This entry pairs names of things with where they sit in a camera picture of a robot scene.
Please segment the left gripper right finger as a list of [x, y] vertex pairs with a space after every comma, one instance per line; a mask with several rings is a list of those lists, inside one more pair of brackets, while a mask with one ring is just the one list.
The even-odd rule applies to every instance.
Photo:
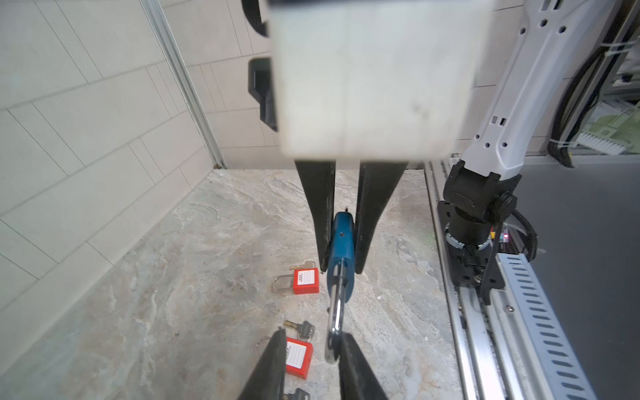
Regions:
[[338, 353], [341, 400], [387, 400], [388, 396], [351, 333], [343, 333]]

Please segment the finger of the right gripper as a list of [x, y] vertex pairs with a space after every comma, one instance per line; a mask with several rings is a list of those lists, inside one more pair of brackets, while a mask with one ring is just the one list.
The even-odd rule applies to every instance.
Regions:
[[378, 221], [407, 166], [408, 162], [360, 163], [354, 237], [356, 274], [364, 270]]
[[336, 162], [296, 160], [294, 163], [313, 219], [319, 267], [325, 273], [333, 237]]

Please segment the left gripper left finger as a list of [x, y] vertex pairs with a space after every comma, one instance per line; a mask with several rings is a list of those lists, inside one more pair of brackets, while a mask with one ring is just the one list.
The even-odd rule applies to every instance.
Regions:
[[270, 341], [238, 400], [280, 400], [284, 395], [286, 342]]

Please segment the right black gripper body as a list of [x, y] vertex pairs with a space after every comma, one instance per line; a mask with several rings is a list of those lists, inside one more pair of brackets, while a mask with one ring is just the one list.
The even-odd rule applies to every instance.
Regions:
[[271, 58], [252, 58], [248, 62], [248, 93], [259, 104], [260, 120], [277, 132]]

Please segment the red padlock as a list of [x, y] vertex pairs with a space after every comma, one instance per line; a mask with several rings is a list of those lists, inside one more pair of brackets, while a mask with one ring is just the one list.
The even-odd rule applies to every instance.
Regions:
[[271, 337], [263, 337], [257, 342], [254, 352], [259, 360], [270, 341], [286, 342], [286, 374], [306, 380], [313, 358], [313, 345], [290, 338], [284, 332], [278, 332]]
[[320, 291], [319, 269], [314, 261], [305, 261], [290, 268], [290, 273], [276, 276], [272, 282], [276, 293], [291, 291], [295, 295], [316, 294]]

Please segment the small blue padlock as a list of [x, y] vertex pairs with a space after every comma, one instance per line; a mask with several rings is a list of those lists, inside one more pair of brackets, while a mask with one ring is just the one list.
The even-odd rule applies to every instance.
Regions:
[[327, 286], [330, 295], [325, 359], [336, 363], [343, 337], [345, 305], [353, 293], [355, 280], [355, 246], [353, 215], [348, 210], [337, 213], [328, 255]]

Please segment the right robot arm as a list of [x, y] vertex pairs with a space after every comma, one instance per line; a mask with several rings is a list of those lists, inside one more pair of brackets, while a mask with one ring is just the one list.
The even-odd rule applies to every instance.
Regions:
[[[449, 233], [479, 251], [516, 205], [529, 142], [588, 31], [628, 1], [526, 1], [513, 53], [444, 190]], [[270, 39], [248, 90], [281, 134], [313, 216], [330, 298], [344, 305], [378, 220], [413, 161], [445, 158], [464, 129], [493, 23], [492, 1], [257, 1]]]

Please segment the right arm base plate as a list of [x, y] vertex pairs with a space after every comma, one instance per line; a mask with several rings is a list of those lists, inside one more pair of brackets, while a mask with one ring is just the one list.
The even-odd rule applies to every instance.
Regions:
[[437, 206], [449, 271], [457, 287], [474, 287], [483, 303], [490, 304], [490, 292], [505, 288], [498, 267], [498, 245], [491, 238], [493, 225], [469, 221], [451, 203]]

